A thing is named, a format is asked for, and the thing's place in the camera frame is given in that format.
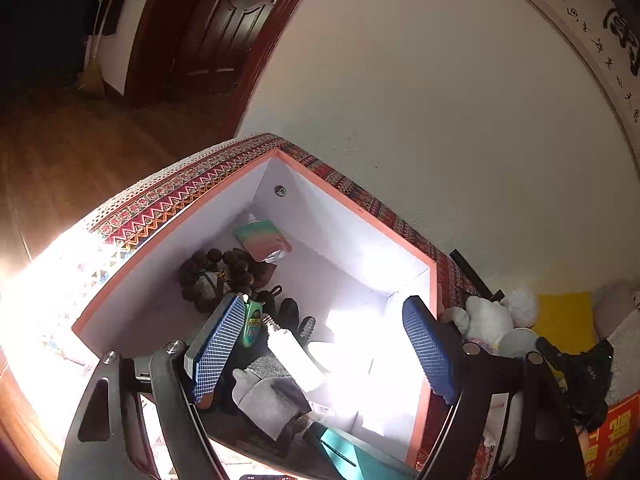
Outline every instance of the yellow cushion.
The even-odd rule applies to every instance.
[[[579,354],[597,341],[593,328],[591,294],[577,292],[538,296],[538,320],[531,329],[562,352]]]

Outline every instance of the teal object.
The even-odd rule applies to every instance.
[[[240,342],[245,348],[249,348],[258,339],[262,327],[262,304],[249,300],[244,307],[244,326],[240,334]]]
[[[414,480],[417,471],[352,434],[314,422],[303,439],[329,460],[344,480]]]

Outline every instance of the door panel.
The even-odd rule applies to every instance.
[[[199,0],[172,70],[177,92],[230,89],[275,1]]]

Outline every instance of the bolt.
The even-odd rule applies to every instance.
[[[177,354],[182,351],[184,348],[184,342],[179,339],[174,339],[173,341],[169,341],[166,345],[164,345],[164,350],[169,354]]]
[[[476,343],[464,343],[462,350],[467,355],[478,355],[480,353],[480,347]]]
[[[542,355],[540,355],[538,352],[529,352],[527,354],[527,359],[529,359],[529,361],[531,361],[535,365],[541,365],[543,362],[545,362],[545,360],[542,358]]]
[[[102,356],[102,362],[106,365],[113,363],[118,358],[118,353],[111,350]]]

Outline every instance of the gray fabric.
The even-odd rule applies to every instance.
[[[274,356],[258,357],[253,363],[248,365],[247,370],[252,371],[261,379],[269,377],[289,377],[289,372],[280,364]]]
[[[292,377],[261,380],[251,371],[233,372],[236,386],[232,397],[238,408],[273,440],[293,418],[311,411],[305,394]]]

